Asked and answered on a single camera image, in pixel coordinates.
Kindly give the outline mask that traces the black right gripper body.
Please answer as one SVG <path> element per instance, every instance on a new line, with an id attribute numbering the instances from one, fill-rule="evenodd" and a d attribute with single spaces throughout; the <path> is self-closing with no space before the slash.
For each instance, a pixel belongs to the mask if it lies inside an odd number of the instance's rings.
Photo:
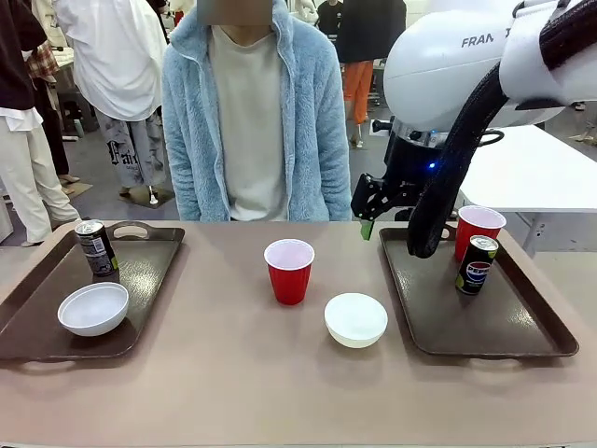
<path id="1" fill-rule="evenodd" d="M 436 172 L 442 144 L 426 147 L 391 131 L 384 156 L 384 191 L 389 197 L 418 197 Z"/>

